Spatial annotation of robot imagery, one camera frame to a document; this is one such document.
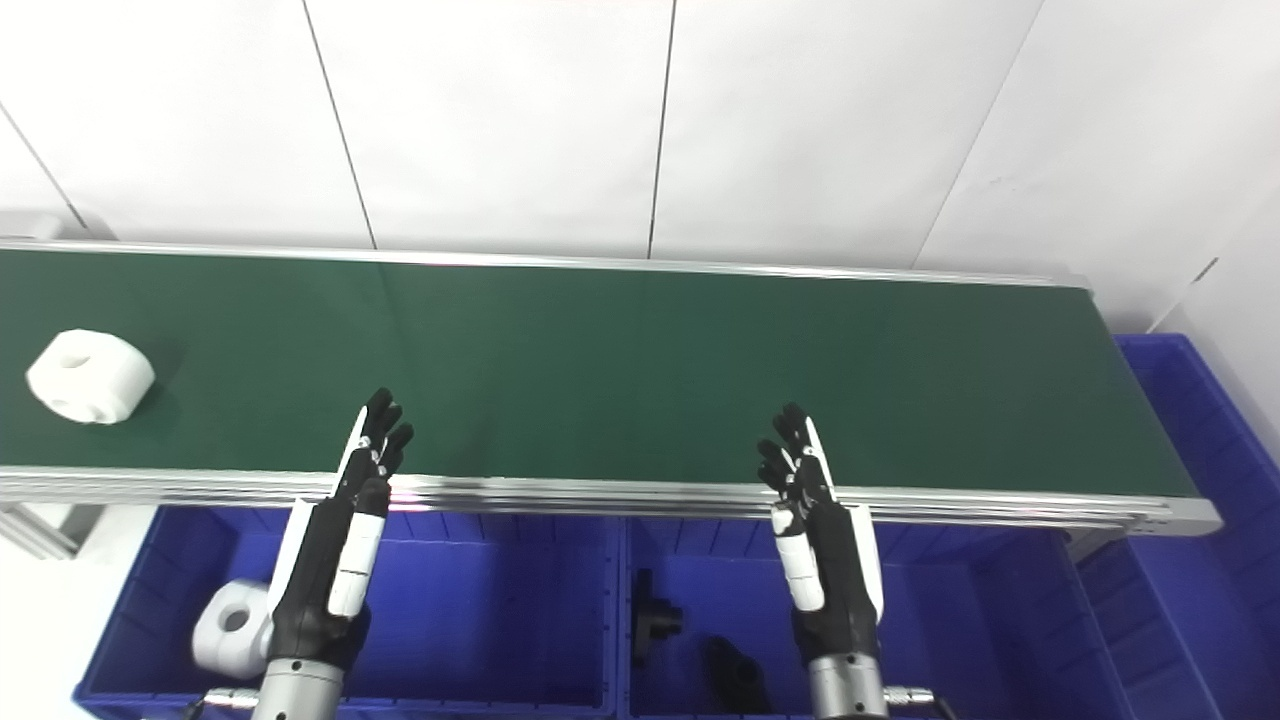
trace white plastic part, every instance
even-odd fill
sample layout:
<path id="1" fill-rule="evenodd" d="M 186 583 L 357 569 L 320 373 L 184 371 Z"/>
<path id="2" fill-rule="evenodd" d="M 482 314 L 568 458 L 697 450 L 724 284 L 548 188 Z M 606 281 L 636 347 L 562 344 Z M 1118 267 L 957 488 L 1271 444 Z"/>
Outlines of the white plastic part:
<path id="1" fill-rule="evenodd" d="M 342 546 L 342 555 L 338 557 L 338 574 L 334 575 L 333 589 L 329 591 L 330 614 L 343 618 L 355 618 L 360 614 L 385 524 L 387 519 L 378 515 L 356 512 L 352 516 L 347 543 Z"/>
<path id="2" fill-rule="evenodd" d="M 205 670 L 247 680 L 266 669 L 270 632 L 266 585 L 232 580 L 200 614 L 191 635 L 191 655 Z"/>
<path id="3" fill-rule="evenodd" d="M 364 406 L 360 409 L 360 413 L 356 413 L 356 424 L 351 427 L 351 434 L 347 436 L 347 445 L 342 448 L 342 457 L 338 459 L 338 474 L 333 478 L 333 487 L 329 488 L 329 495 L 338 491 L 338 483 L 342 482 L 342 475 L 347 471 L 347 462 L 351 462 L 351 454 L 360 447 L 360 441 L 365 437 L 365 418 L 367 416 L 369 406 Z"/>
<path id="4" fill-rule="evenodd" d="M 58 333 L 27 369 L 27 386 L 68 420 L 127 420 L 156 379 L 151 363 L 123 340 L 93 331 Z"/>
<path id="5" fill-rule="evenodd" d="M 293 509 L 289 511 L 289 521 L 284 525 L 284 537 L 280 539 L 280 551 L 275 555 L 271 587 L 268 591 L 269 607 L 273 611 L 280 602 L 284 588 L 289 585 L 289 578 L 293 575 L 293 564 L 298 560 L 298 550 L 302 547 L 302 537 L 307 533 L 307 524 L 311 523 L 311 510 L 314 507 L 314 505 L 301 498 L 293 501 Z"/>
<path id="6" fill-rule="evenodd" d="M 809 536 L 803 532 L 794 536 L 778 534 L 786 532 L 795 520 L 790 509 L 774 506 L 771 510 L 771 519 L 773 539 L 778 546 L 778 557 L 782 559 L 782 571 L 787 578 L 792 602 L 803 612 L 822 609 L 827 596 L 822 592 L 822 580 L 818 579 L 818 561 L 809 544 Z"/>
<path id="7" fill-rule="evenodd" d="M 854 542 L 858 543 L 858 560 L 861 564 L 863 582 L 867 594 L 876 606 L 876 621 L 884 618 L 884 579 L 881 575 L 879 546 L 876 542 L 876 527 L 872 525 L 872 509 L 865 505 L 845 507 L 854 519 Z"/>
<path id="8" fill-rule="evenodd" d="M 827 480 L 827 487 L 831 488 L 831 493 L 835 496 L 836 480 L 831 478 L 831 465 L 827 465 L 827 454 L 822 450 L 822 441 L 818 439 L 818 428 L 813 424 L 813 418 L 805 418 L 804 424 L 805 430 L 809 433 L 809 447 L 805 448 L 805 454 L 818 459 L 818 464 L 822 465 L 822 477 Z"/>

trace black metal part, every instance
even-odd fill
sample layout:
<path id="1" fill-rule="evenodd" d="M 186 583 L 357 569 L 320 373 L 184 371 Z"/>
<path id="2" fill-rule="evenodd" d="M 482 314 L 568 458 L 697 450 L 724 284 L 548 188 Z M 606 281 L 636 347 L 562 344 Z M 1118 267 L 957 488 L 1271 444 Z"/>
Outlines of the black metal part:
<path id="1" fill-rule="evenodd" d="M 727 638 L 714 635 L 703 643 L 703 667 L 721 710 L 732 715 L 773 715 L 764 670 Z"/>
<path id="2" fill-rule="evenodd" d="M 644 667 L 652 642 L 678 635 L 684 628 L 685 611 L 653 596 L 653 570 L 636 570 L 631 585 L 631 664 Z"/>

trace metal wrist cylinder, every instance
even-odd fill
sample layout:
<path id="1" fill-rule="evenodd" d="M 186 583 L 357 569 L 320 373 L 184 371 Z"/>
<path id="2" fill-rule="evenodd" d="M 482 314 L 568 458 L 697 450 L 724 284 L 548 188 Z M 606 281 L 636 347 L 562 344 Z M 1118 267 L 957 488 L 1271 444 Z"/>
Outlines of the metal wrist cylinder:
<path id="1" fill-rule="evenodd" d="M 333 720 L 343 671 L 314 660 L 280 659 L 266 665 L 252 720 Z"/>
<path id="2" fill-rule="evenodd" d="M 879 662 L 864 653 L 824 655 L 809 662 L 815 720 L 888 717 Z"/>

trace white cylindrical block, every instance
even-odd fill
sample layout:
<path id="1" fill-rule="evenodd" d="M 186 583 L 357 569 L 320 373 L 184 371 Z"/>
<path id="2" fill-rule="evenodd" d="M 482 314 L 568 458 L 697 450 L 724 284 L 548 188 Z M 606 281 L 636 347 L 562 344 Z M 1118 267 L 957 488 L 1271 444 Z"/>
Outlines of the white cylindrical block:
<path id="1" fill-rule="evenodd" d="M 123 340 L 93 331 L 67 331 L 27 369 L 27 386 L 68 420 L 110 425 L 129 418 L 156 374 L 146 356 Z"/>
<path id="2" fill-rule="evenodd" d="M 205 670 L 247 680 L 266 669 L 271 629 L 266 585 L 232 580 L 200 614 L 191 635 L 191 655 Z"/>

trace white finger segment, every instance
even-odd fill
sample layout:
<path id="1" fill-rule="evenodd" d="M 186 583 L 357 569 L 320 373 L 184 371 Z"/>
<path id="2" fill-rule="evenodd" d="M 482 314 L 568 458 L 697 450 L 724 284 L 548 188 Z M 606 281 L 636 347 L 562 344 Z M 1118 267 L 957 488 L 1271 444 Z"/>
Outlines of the white finger segment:
<path id="1" fill-rule="evenodd" d="M 790 509 L 774 506 L 771 510 L 771 519 L 773 539 L 778 546 L 778 557 L 782 559 L 791 600 L 801 612 L 820 610 L 827 597 L 822 592 L 822 580 L 818 579 L 818 560 L 813 555 L 813 547 L 809 546 L 809 536 L 805 534 L 803 525 L 796 534 L 780 534 L 794 532 L 791 528 L 795 514 Z"/>
<path id="2" fill-rule="evenodd" d="M 347 543 L 338 557 L 338 573 L 329 591 L 329 612 L 342 618 L 355 618 L 365 605 L 369 577 L 374 571 L 378 542 L 383 537 L 385 518 L 356 512 L 347 530 Z"/>

